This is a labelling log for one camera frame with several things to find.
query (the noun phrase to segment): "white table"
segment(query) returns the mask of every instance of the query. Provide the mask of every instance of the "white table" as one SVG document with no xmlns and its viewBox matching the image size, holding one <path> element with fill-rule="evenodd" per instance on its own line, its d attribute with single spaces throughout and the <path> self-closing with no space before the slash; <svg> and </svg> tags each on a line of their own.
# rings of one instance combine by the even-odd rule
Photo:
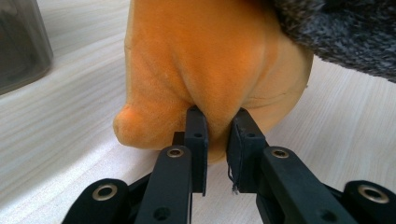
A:
<svg viewBox="0 0 396 224">
<path fill-rule="evenodd" d="M 128 0 L 39 0 L 54 61 L 0 96 L 0 223 L 60 223 L 96 180 L 131 184 L 158 155 L 118 143 L 125 100 Z M 396 85 L 315 59 L 309 87 L 266 136 L 293 149 L 324 183 L 366 179 L 396 191 Z M 235 196 L 226 163 L 208 168 L 193 223 L 262 223 L 254 195 Z"/>
</svg>

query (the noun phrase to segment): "orange object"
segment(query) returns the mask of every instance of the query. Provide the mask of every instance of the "orange object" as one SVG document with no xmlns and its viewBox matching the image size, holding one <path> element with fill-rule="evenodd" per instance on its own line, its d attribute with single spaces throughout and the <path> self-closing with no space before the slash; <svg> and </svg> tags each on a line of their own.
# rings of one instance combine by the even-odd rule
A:
<svg viewBox="0 0 396 224">
<path fill-rule="evenodd" d="M 265 133 L 295 106 L 313 54 L 280 30 L 270 1 L 135 0 L 125 37 L 127 100 L 114 131 L 127 146 L 162 149 L 197 105 L 209 162 L 225 156 L 246 108 Z"/>
</svg>

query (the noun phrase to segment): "light wood grain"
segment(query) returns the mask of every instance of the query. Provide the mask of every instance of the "light wood grain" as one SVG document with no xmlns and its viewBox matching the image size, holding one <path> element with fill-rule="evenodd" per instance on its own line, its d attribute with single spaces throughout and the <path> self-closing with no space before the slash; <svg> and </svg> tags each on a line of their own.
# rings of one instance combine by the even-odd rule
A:
<svg viewBox="0 0 396 224">
<path fill-rule="evenodd" d="M 157 152 L 120 145 L 128 0 L 39 0 L 54 61 L 0 96 L 0 223 L 60 223 L 92 182 L 131 184 Z M 315 59 L 301 101 L 266 136 L 293 149 L 324 183 L 366 179 L 396 191 L 396 85 Z M 227 165 L 208 170 L 193 223 L 262 223 L 254 195 L 232 195 Z"/>
</svg>

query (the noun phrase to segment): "gray container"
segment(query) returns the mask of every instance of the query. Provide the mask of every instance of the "gray container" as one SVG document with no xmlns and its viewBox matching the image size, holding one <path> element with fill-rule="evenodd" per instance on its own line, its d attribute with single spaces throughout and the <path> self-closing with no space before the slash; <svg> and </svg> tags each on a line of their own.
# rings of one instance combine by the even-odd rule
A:
<svg viewBox="0 0 396 224">
<path fill-rule="evenodd" d="M 0 94 L 44 76 L 53 54 L 36 0 L 0 0 Z"/>
</svg>

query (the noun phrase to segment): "gray fabric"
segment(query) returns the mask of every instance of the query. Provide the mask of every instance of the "gray fabric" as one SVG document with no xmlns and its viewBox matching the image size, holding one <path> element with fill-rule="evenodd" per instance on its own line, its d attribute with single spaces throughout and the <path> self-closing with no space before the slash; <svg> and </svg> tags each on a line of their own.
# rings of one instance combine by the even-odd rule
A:
<svg viewBox="0 0 396 224">
<path fill-rule="evenodd" d="M 284 32 L 322 60 L 396 82 L 396 0 L 273 0 Z"/>
</svg>

